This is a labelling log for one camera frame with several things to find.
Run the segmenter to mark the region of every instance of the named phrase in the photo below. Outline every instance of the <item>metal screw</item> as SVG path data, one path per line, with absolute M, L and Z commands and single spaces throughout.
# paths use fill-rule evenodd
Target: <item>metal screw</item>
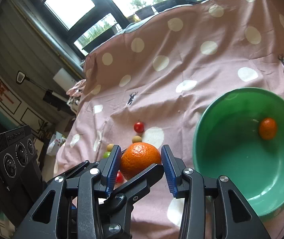
M 57 176 L 57 177 L 55 177 L 54 181 L 55 182 L 61 182 L 61 181 L 63 181 L 63 177 L 62 176 Z
M 110 224 L 109 231 L 111 233 L 116 233 L 119 230 L 120 230 L 120 226 L 118 224 Z
M 194 172 L 194 170 L 192 168 L 185 168 L 183 170 L 186 174 L 192 174 Z
M 90 169 L 90 174 L 98 174 L 100 172 L 100 170 L 98 168 L 92 168 Z
M 119 193 L 115 196 L 116 199 L 123 199 L 124 195 L 122 193 Z
M 222 182 L 228 182 L 228 181 L 229 181 L 229 178 L 228 178 L 227 176 L 225 176 L 225 175 L 222 175 L 222 176 L 220 177 L 220 180 L 221 180 Z

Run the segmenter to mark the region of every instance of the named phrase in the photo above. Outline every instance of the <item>mandarin orange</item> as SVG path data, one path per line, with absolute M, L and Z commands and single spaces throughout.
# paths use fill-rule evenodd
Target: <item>mandarin orange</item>
M 263 119 L 258 128 L 258 133 L 264 140 L 273 139 L 277 133 L 277 123 L 272 118 Z
M 122 155 L 120 171 L 129 180 L 151 164 L 160 163 L 161 155 L 154 146 L 138 142 L 131 144 Z

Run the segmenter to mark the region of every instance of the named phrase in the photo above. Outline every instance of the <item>wrinkled fabric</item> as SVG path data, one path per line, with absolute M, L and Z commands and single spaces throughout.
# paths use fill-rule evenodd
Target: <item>wrinkled fabric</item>
M 196 125 L 218 96 L 260 87 L 284 99 L 284 0 L 208 0 L 164 11 L 102 44 L 84 71 L 87 84 L 56 174 L 100 160 L 109 143 L 127 148 L 138 120 L 144 142 L 169 144 L 193 167 Z M 177 238 L 182 210 L 163 176 L 134 204 L 133 238 Z M 274 216 L 264 224 L 272 239 L 282 238 L 284 209 Z M 206 238 L 210 233 L 207 219 Z
M 77 82 L 71 89 L 69 89 L 66 94 L 70 97 L 80 97 L 82 95 L 82 90 L 85 88 L 86 79 Z

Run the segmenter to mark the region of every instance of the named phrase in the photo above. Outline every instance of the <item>beige ball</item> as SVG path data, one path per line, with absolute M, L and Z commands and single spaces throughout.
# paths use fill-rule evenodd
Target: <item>beige ball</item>
M 108 144 L 106 147 L 106 151 L 111 152 L 114 144 Z
M 142 142 L 142 138 L 140 136 L 134 136 L 132 138 L 132 143 L 138 143 L 138 142 Z

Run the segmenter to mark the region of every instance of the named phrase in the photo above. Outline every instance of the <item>green fruit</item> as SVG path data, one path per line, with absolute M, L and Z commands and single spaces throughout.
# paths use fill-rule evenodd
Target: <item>green fruit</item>
M 108 158 L 108 157 L 110 156 L 110 153 L 111 153 L 111 152 L 105 152 L 105 153 L 103 154 L 103 158 Z

